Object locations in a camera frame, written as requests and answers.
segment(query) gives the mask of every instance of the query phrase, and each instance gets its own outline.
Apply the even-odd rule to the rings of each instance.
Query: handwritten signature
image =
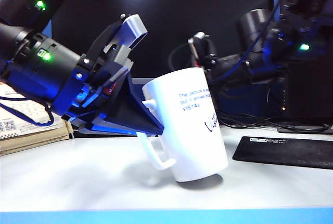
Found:
[[[208,118],[207,122],[204,122],[204,124],[206,125],[207,129],[212,132],[213,128],[217,127],[218,125],[217,115],[214,113],[212,117]]]

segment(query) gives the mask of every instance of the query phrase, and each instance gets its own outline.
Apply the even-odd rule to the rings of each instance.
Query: blue light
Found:
[[[119,133],[119,134],[130,134],[130,135],[136,136],[136,132],[135,131],[124,130],[124,129],[117,129],[117,128],[111,128],[111,127],[105,127],[105,126],[98,126],[98,125],[94,125],[92,127],[92,130],[103,131],[103,132],[110,132],[110,133]]]

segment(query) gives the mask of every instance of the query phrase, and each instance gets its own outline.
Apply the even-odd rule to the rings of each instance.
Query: cable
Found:
[[[0,100],[7,100],[7,101],[27,101],[30,100],[29,98],[7,98],[0,96]]]
[[[275,127],[280,127],[284,129],[288,129],[291,131],[295,131],[298,133],[303,133],[303,134],[314,134],[314,133],[322,133],[325,130],[329,129],[329,125],[327,124],[322,124],[321,127],[319,128],[301,128],[301,127],[296,127],[296,126],[291,126],[291,125],[286,125],[282,123],[276,123],[275,121],[282,121],[283,118],[281,117],[258,117],[258,116],[253,116],[250,114],[227,114],[222,111],[216,111],[217,117],[219,119],[219,122],[225,126],[231,127],[231,128],[260,128],[260,127],[266,127],[266,126],[275,126]],[[242,121],[239,121],[235,118],[242,118],[242,119],[247,119],[247,120],[253,120],[253,123],[245,123]],[[236,123],[236,125],[232,124],[227,124],[225,120],[229,120],[233,123]]]
[[[7,98],[7,97],[0,97],[0,100],[7,100],[7,101],[27,101],[29,100],[28,98]],[[37,126],[50,126],[54,123],[54,117],[52,115],[51,109],[49,108],[49,106],[45,103],[45,102],[38,102],[40,103],[42,106],[44,106],[44,109],[46,111],[46,113],[48,114],[48,117],[50,119],[50,121],[48,121],[47,123],[39,123],[36,122],[35,120],[31,119],[30,117],[28,117],[27,115],[23,114],[22,112],[19,112],[9,106],[6,106],[3,103],[0,103],[0,107],[3,108],[5,111],[8,111],[9,113],[13,114],[14,116],[30,123],[30,124],[34,124]]]
[[[246,50],[246,52],[243,54],[243,56],[240,58],[240,60],[234,65],[234,67],[232,67],[229,71],[227,71],[222,76],[220,76],[220,77],[218,77],[218,78],[216,78],[214,80],[209,81],[208,82],[209,84],[215,84],[216,82],[220,82],[223,79],[225,79],[226,77],[230,76],[248,58],[250,52],[253,50],[254,46],[258,43],[259,39],[265,33],[265,31],[266,31],[267,27],[269,26],[270,22],[273,20],[275,12],[276,12],[276,10],[279,7],[279,4],[280,4],[280,0],[278,0],[277,3],[275,4],[275,6],[273,8],[273,12],[271,13],[269,19],[266,21],[266,23],[263,26],[263,28],[260,31],[260,33],[257,35],[257,37],[255,38],[255,40],[252,42],[252,44],[249,46],[249,48]]]
[[[180,49],[182,49],[183,47],[187,46],[188,43],[184,43],[184,44],[181,44],[179,46],[177,46],[168,56],[168,65],[169,65],[169,69],[174,72],[176,71],[175,67],[173,66],[172,64],[172,58],[173,58],[173,55]]]

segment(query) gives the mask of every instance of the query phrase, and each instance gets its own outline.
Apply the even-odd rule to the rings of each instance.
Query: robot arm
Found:
[[[63,1],[0,0],[0,80],[79,132],[161,134],[130,76],[128,55],[147,34],[139,15],[122,15],[79,56],[39,33]]]
[[[211,86],[267,83],[286,74],[289,62],[332,52],[333,0],[283,1],[279,23],[271,22],[273,15],[267,9],[253,10],[240,19],[244,54],[220,58],[209,36],[197,33],[189,39],[193,57]]]

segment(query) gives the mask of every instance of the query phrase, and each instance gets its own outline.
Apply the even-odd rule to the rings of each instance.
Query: screw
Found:
[[[80,73],[80,72],[77,72],[77,73],[75,74],[75,78],[76,78],[77,80],[81,80],[82,77],[83,77],[83,75],[82,75],[82,73]]]

